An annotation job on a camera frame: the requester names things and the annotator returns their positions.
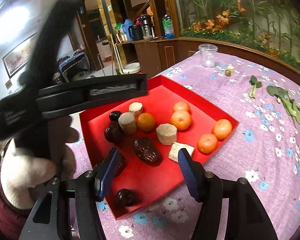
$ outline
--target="orange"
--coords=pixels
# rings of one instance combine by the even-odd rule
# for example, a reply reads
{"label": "orange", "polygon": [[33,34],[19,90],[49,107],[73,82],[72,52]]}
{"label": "orange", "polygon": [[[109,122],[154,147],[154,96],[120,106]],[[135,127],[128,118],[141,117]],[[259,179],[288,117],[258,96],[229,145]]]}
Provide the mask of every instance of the orange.
{"label": "orange", "polygon": [[190,107],[186,102],[177,102],[173,106],[173,112],[178,111],[178,110],[184,110],[184,111],[190,112]]}
{"label": "orange", "polygon": [[212,133],[219,139],[223,140],[232,131],[232,124],[230,123],[229,120],[227,119],[220,119],[219,121],[216,122],[212,129]]}
{"label": "orange", "polygon": [[155,127],[155,118],[152,114],[142,113],[138,116],[137,126],[142,132],[150,132]]}
{"label": "orange", "polygon": [[218,146],[218,139],[212,133],[206,133],[198,141],[198,150],[205,153],[212,153]]}
{"label": "orange", "polygon": [[192,119],[189,112],[185,110],[175,111],[172,116],[170,123],[174,125],[179,131],[183,131],[189,128]]}

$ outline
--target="clear plastic cup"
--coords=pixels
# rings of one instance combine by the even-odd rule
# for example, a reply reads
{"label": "clear plastic cup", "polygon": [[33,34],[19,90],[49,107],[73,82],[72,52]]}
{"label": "clear plastic cup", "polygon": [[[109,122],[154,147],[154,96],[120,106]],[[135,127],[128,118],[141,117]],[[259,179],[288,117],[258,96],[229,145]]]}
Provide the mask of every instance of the clear plastic cup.
{"label": "clear plastic cup", "polygon": [[202,65],[204,67],[214,67],[216,61],[215,53],[218,51],[218,47],[212,44],[201,44],[198,49],[202,59]]}

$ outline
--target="white glove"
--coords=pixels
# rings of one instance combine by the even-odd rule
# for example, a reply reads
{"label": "white glove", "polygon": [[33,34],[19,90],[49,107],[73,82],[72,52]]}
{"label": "white glove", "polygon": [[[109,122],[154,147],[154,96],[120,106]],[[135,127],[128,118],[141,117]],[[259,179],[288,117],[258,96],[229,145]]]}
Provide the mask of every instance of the white glove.
{"label": "white glove", "polygon": [[[73,152],[64,143],[76,142],[79,138],[78,132],[61,123],[69,122],[70,116],[64,116],[48,123],[50,154],[60,154],[54,152],[57,144],[63,145],[63,158],[61,163],[61,180],[72,179],[75,173],[75,158]],[[42,183],[52,179],[56,172],[56,165],[48,159],[29,156],[29,150],[16,148],[14,140],[10,142],[6,155],[1,166],[1,185],[7,200],[16,208],[26,210],[31,209],[37,201],[40,193],[44,189]]]}

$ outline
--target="red tray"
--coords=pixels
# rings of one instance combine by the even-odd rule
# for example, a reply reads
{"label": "red tray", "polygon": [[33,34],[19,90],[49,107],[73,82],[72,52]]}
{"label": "red tray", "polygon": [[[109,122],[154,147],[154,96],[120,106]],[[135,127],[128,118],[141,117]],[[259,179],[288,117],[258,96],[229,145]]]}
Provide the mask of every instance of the red tray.
{"label": "red tray", "polygon": [[[192,124],[186,131],[178,132],[177,142],[195,147],[192,158],[202,164],[206,163],[226,140],[219,141],[217,149],[212,154],[206,155],[196,148],[199,138],[204,133],[211,133],[216,120],[228,119],[233,126],[232,133],[239,124],[237,120],[214,104],[163,76],[149,79],[148,90],[147,96],[95,107],[80,113],[82,133],[92,167],[104,159],[110,148],[114,146],[106,141],[103,135],[110,122],[109,113],[114,110],[127,112],[132,102],[141,102],[144,106],[143,112],[151,113],[155,117],[156,126],[170,122],[172,108],[176,102],[187,102],[191,108]],[[133,153],[132,142],[133,138],[137,136],[150,138],[161,152],[163,160],[159,166],[151,167],[140,161]],[[106,197],[116,219],[122,219],[142,207],[150,206],[183,182],[178,163],[168,158],[170,146],[162,145],[159,142],[155,130],[148,134],[138,131],[134,135],[126,136],[118,148],[126,158],[127,165],[112,182],[110,193]],[[115,203],[115,195],[123,188],[134,191],[141,202],[132,207],[118,208]]]}

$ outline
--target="floral tablecloth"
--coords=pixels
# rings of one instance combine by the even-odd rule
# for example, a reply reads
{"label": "floral tablecloth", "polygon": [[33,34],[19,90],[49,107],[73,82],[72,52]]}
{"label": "floral tablecloth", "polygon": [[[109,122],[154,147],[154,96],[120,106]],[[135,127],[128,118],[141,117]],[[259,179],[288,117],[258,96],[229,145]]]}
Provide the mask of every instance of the floral tablecloth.
{"label": "floral tablecloth", "polygon": [[[294,125],[267,85],[289,91],[300,107],[300,87],[288,78],[241,58],[217,53],[214,68],[201,65],[200,54],[174,65],[161,74],[184,85],[236,118],[240,125],[232,138],[204,166],[223,179],[245,177],[265,207],[279,240],[289,239],[300,225],[300,126]],[[224,75],[234,66],[231,77]],[[263,87],[250,99],[249,79],[255,75]],[[70,145],[77,161],[76,176],[91,169],[84,142]],[[190,239],[201,204],[185,185],[154,206],[116,221],[106,202],[97,203],[107,239]],[[218,239],[224,239],[228,201],[223,201]],[[76,228],[75,219],[72,225]]]}

